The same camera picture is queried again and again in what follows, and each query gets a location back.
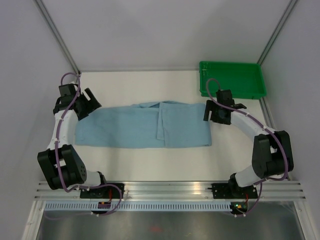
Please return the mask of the green plastic tray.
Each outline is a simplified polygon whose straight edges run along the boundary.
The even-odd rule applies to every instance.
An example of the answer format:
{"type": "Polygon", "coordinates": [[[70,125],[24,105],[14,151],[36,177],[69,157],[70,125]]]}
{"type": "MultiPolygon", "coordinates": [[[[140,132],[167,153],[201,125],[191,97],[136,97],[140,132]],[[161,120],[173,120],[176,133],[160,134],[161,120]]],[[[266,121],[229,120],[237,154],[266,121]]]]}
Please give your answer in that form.
{"type": "Polygon", "coordinates": [[[208,97],[206,82],[216,79],[223,90],[231,90],[236,99],[259,100],[267,95],[261,70],[257,63],[200,61],[199,91],[208,97]]]}

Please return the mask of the light blue trousers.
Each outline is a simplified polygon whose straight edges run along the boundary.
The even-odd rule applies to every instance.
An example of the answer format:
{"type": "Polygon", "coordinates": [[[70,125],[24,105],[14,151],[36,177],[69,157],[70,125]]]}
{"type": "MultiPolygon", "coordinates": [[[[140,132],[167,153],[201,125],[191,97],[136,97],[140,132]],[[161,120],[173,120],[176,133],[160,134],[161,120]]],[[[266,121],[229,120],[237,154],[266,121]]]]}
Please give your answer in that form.
{"type": "Polygon", "coordinates": [[[205,104],[161,101],[95,110],[76,125],[79,146],[147,149],[212,145],[205,104]]]}

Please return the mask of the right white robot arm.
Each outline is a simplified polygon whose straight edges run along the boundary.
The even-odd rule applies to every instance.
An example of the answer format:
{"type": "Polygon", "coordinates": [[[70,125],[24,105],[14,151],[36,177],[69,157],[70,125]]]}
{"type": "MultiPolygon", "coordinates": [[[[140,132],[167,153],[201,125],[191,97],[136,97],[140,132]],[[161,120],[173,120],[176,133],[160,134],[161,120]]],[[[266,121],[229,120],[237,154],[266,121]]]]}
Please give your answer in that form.
{"type": "Polygon", "coordinates": [[[234,182],[227,190],[233,198],[244,195],[248,186],[266,180],[283,181],[294,168],[289,134],[262,124],[246,108],[235,103],[231,90],[219,89],[216,100],[210,96],[206,102],[203,117],[204,121],[237,127],[253,143],[251,164],[230,177],[234,182]]]}

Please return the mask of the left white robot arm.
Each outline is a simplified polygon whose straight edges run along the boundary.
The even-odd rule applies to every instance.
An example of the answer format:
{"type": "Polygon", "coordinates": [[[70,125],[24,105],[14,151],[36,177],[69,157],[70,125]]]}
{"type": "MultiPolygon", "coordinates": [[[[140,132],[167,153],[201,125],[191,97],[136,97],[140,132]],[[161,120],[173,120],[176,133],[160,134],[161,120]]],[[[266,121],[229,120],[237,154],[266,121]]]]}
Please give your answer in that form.
{"type": "Polygon", "coordinates": [[[88,96],[81,92],[79,84],[59,86],[60,97],[53,108],[52,138],[46,150],[37,154],[37,161],[52,190],[63,189],[68,193],[86,189],[102,199],[109,193],[104,175],[88,171],[73,146],[77,123],[102,106],[89,88],[84,91],[88,96]]]}

